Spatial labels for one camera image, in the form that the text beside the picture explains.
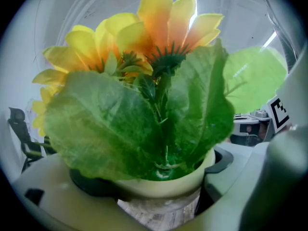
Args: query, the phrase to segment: ceiling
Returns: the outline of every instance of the ceiling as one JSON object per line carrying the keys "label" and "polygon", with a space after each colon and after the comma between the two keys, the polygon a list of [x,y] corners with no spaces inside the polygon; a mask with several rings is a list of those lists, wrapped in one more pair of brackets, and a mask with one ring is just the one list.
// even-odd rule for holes
{"label": "ceiling", "polygon": [[[76,24],[92,29],[115,13],[136,13],[140,0],[90,0],[88,8],[78,16]],[[219,29],[223,46],[229,53],[251,46],[262,46],[274,29],[267,17],[263,0],[197,0],[198,14],[222,13],[225,17]],[[283,54],[276,37],[270,47]]]}

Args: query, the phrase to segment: large green leaf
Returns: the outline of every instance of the large green leaf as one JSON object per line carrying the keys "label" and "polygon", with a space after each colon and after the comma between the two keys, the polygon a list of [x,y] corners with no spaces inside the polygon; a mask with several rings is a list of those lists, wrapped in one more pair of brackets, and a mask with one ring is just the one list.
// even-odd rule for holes
{"label": "large green leaf", "polygon": [[90,178],[150,178],[163,149],[150,104],[106,73],[69,74],[44,128],[64,161]]}
{"label": "large green leaf", "polygon": [[188,54],[171,78],[166,126],[175,143],[168,142],[168,159],[188,171],[232,131],[234,111],[225,99],[222,76],[226,58],[217,40]]}
{"label": "large green leaf", "polygon": [[285,60],[272,48],[247,48],[229,55],[223,76],[235,112],[251,112],[266,104],[283,83]]}

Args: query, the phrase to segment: white wall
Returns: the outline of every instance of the white wall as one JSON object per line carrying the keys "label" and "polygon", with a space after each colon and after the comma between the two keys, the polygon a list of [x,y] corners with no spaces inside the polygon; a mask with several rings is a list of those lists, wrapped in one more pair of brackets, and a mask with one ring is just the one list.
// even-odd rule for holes
{"label": "white wall", "polygon": [[75,0],[27,0],[0,43],[0,164],[12,182],[21,173],[24,155],[7,122],[9,107],[25,107],[40,99],[33,77],[46,67],[41,52],[56,43],[62,23]]}

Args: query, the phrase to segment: artificial flower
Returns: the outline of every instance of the artificial flower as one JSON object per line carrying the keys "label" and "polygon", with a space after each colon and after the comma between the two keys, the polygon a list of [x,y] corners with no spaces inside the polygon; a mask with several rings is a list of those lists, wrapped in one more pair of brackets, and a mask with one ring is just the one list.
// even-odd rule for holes
{"label": "artificial flower", "polygon": [[120,52],[134,51],[141,58],[145,55],[153,68],[176,65],[187,52],[208,45],[220,33],[221,14],[201,14],[189,29],[195,7],[195,0],[141,0],[138,15],[116,14],[106,26],[121,25],[111,32]]}
{"label": "artificial flower", "polygon": [[118,59],[119,49],[114,37],[105,29],[105,20],[95,32],[86,26],[74,26],[65,40],[68,46],[52,46],[43,55],[55,69],[47,69],[33,79],[33,83],[63,85],[69,72],[77,70],[104,71],[104,65],[112,52]]}
{"label": "artificial flower", "polygon": [[47,108],[47,105],[50,103],[53,96],[59,91],[59,87],[57,86],[47,86],[42,87],[40,89],[40,95],[42,101],[33,101],[32,102],[32,109],[38,116],[33,120],[32,126],[34,128],[38,128],[39,136],[45,137],[45,131],[43,128],[44,123],[44,115]]}

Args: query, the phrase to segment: white pot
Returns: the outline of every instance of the white pot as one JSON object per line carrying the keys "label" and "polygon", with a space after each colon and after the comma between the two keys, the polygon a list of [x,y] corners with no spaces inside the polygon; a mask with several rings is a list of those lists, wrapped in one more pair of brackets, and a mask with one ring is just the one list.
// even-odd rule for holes
{"label": "white pot", "polygon": [[204,169],[214,163],[215,152],[212,148],[206,154],[203,163],[194,172],[181,178],[166,181],[117,180],[114,183],[136,198],[172,199],[197,190],[201,186]]}

